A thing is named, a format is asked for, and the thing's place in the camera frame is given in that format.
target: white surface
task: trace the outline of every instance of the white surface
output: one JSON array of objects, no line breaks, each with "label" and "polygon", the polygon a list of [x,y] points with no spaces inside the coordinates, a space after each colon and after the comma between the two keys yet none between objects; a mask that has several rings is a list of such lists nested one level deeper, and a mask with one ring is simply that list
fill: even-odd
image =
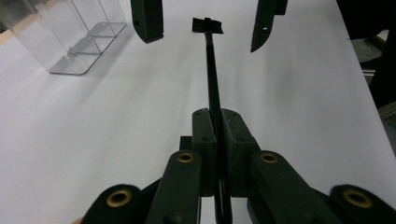
[{"label": "white surface", "polygon": [[0,45],[0,74],[4,74],[27,53],[27,49],[15,37]]},{"label": "white surface", "polygon": [[[396,160],[336,2],[290,1],[250,54],[256,6],[164,1],[163,40],[146,45],[128,27],[85,77],[49,75],[29,55],[3,72],[0,223],[70,223],[108,187],[162,175],[191,134],[191,113],[207,107],[205,38],[192,17],[223,22],[222,107],[242,115],[262,149],[315,189],[349,183],[396,207]],[[234,223],[249,223],[246,201],[233,201]],[[202,223],[215,223],[213,212],[205,200]]]}]

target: t-shaped black object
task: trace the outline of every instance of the t-shaped black object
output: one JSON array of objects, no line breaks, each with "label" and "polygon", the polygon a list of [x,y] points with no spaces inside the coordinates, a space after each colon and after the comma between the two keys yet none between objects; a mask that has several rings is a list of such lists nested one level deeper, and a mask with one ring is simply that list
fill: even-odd
[{"label": "t-shaped black object", "polygon": [[222,115],[219,98],[219,84],[216,71],[215,48],[213,46],[212,34],[223,34],[221,22],[212,21],[210,18],[204,20],[192,19],[192,31],[205,33],[206,37],[206,65],[207,86],[209,91],[209,113],[212,119],[213,129],[218,144],[216,151],[215,170],[215,209],[218,223],[233,223],[233,212],[231,208],[230,188],[228,181],[227,152],[224,143]]}]

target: black metal bar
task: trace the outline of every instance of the black metal bar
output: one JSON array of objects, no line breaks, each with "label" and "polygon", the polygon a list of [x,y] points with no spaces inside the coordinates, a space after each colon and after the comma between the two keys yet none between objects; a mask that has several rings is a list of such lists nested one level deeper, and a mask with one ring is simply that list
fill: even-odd
[{"label": "black metal bar", "polygon": [[396,211],[373,193],[351,185],[332,188],[329,205],[344,223],[391,224],[396,222]]},{"label": "black metal bar", "polygon": [[249,195],[249,199],[262,197],[276,223],[342,223],[279,154],[272,151],[254,153],[251,177],[258,194]]},{"label": "black metal bar", "polygon": [[209,18],[205,18],[206,39],[206,64],[207,64],[207,87],[209,97],[209,112],[218,140],[216,157],[216,183],[214,188],[216,221],[219,224],[233,223],[230,190],[227,171],[227,151],[225,150],[224,134],[222,129],[219,84],[216,70],[215,48],[213,46],[212,24]]},{"label": "black metal bar", "polygon": [[155,193],[157,192],[158,186],[160,186],[161,179],[156,180],[152,184],[148,185],[145,189],[141,190],[141,200],[139,202],[139,219],[136,223],[144,223],[146,220],[149,209],[152,205]]},{"label": "black metal bar", "polygon": [[198,153],[190,150],[174,153],[166,165],[145,224],[198,224],[201,168]]},{"label": "black metal bar", "polygon": [[228,109],[221,109],[221,113],[230,192],[233,197],[247,197],[251,155],[260,148],[238,113]]},{"label": "black metal bar", "polygon": [[267,203],[260,196],[260,190],[254,184],[249,188],[247,211],[253,224],[276,224]]},{"label": "black metal bar", "polygon": [[201,155],[203,164],[201,174],[201,196],[213,196],[216,173],[217,141],[212,120],[207,108],[192,113],[192,150]]},{"label": "black metal bar", "polygon": [[117,185],[99,195],[81,224],[141,223],[140,190],[131,185]]}]

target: white table surface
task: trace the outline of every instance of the white table surface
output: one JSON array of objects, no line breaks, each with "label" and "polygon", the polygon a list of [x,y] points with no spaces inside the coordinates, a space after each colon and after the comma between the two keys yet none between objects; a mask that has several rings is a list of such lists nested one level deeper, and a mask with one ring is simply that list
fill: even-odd
[{"label": "white table surface", "polygon": [[[289,1],[249,53],[256,6],[165,0],[163,40],[146,45],[129,26],[85,77],[49,75],[15,39],[1,46],[0,223],[71,223],[108,187],[143,188],[163,174],[191,113],[208,106],[193,17],[223,22],[222,107],[242,115],[262,149],[315,189],[353,184],[396,207],[395,156],[335,0]],[[233,200],[233,213],[249,223],[246,200]],[[214,220],[206,199],[202,223]]]}]

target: dark background object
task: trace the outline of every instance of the dark background object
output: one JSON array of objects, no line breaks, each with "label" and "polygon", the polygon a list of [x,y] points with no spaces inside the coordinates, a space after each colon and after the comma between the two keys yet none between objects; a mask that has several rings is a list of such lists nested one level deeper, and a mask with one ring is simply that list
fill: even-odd
[{"label": "dark background object", "polygon": [[393,0],[337,0],[351,39],[389,29],[383,55],[370,84],[377,108],[396,101],[396,3]]},{"label": "dark background object", "polygon": [[131,0],[131,9],[134,29],[144,42],[163,38],[162,0]]},{"label": "dark background object", "polygon": [[[4,10],[12,10],[10,13],[5,13]],[[0,13],[3,14],[3,21],[0,21],[0,29],[7,29],[13,27],[16,23],[32,14],[32,8],[29,8],[21,0],[7,0],[0,2]],[[15,15],[15,18],[9,18],[7,15]]]}]

